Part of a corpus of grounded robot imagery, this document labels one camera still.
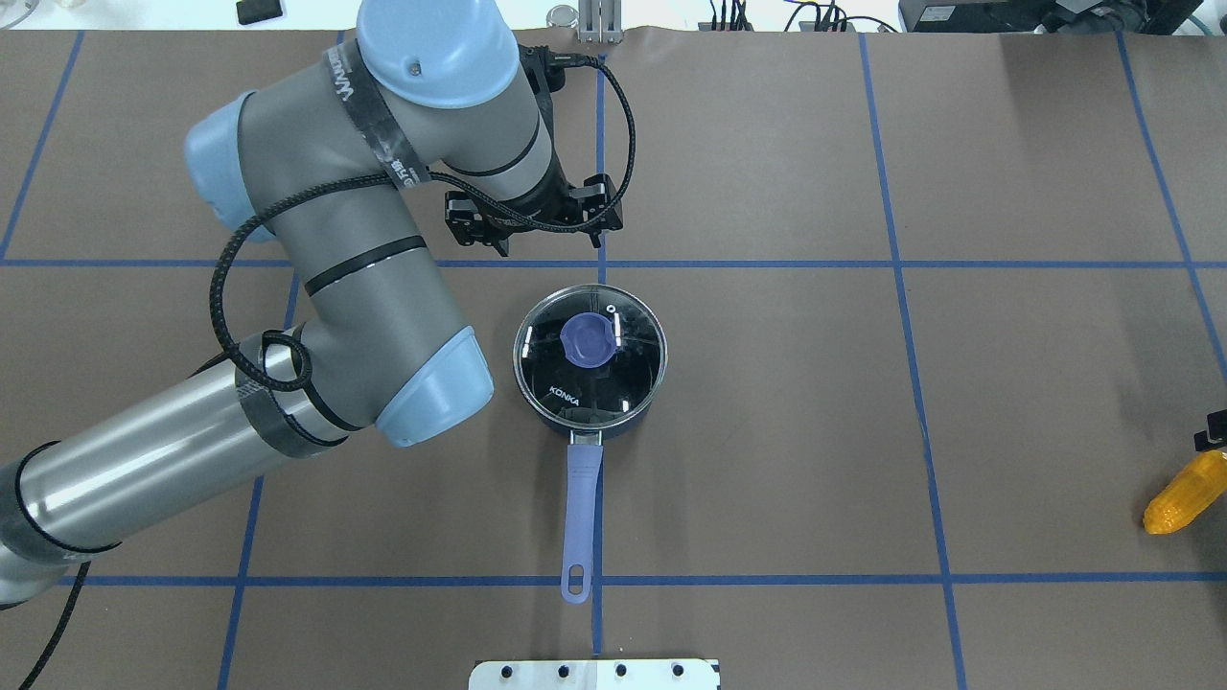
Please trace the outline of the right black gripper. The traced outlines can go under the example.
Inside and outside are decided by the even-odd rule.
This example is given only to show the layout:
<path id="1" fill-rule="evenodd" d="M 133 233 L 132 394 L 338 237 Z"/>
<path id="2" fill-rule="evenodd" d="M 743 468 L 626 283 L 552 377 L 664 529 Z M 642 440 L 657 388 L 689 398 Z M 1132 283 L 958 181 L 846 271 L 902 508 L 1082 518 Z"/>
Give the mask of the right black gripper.
<path id="1" fill-rule="evenodd" d="M 1206 424 L 1193 435 L 1193 449 L 1214 451 L 1226 449 L 1227 411 L 1218 410 L 1206 415 Z"/>

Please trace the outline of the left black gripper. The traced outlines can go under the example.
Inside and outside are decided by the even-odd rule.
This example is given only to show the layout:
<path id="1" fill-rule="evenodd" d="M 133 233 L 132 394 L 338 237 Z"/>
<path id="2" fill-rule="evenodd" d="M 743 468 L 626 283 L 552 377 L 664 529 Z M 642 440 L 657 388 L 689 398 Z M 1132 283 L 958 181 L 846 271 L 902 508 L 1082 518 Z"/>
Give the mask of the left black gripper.
<path id="1" fill-rule="evenodd" d="M 444 195 L 444 222 L 463 247 L 491 247 L 509 255 L 512 236 L 530 231 L 583 235 L 591 248 L 601 249 L 605 236 L 623 227 L 622 185 L 607 174 L 589 176 L 573 185 L 564 176 L 548 174 L 540 185 L 518 199 L 494 196 L 460 176 L 444 176 L 454 189 Z"/>

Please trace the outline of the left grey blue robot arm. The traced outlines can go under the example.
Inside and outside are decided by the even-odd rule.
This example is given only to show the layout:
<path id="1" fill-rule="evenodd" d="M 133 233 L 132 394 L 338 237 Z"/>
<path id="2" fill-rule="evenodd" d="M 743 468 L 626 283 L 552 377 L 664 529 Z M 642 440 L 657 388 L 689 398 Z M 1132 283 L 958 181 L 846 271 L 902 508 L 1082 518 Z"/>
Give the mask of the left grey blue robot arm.
<path id="1" fill-rule="evenodd" d="M 598 56 L 520 45 L 494 1 L 363 1 L 355 36 L 189 133 L 231 231 L 218 354 L 187 381 L 2 468 L 2 608 L 175 514 L 361 428 L 409 447 L 494 397 L 402 193 L 440 182 L 463 246 L 616 230 L 610 177 L 568 183 L 551 95 Z"/>

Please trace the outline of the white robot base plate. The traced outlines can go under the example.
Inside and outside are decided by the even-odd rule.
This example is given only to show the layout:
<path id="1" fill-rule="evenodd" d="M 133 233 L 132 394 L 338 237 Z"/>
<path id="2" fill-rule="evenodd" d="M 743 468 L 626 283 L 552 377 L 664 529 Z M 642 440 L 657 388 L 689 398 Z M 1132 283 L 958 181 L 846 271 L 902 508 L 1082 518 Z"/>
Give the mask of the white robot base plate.
<path id="1" fill-rule="evenodd" d="M 488 661 L 469 689 L 720 689 L 717 661 L 701 658 Z"/>

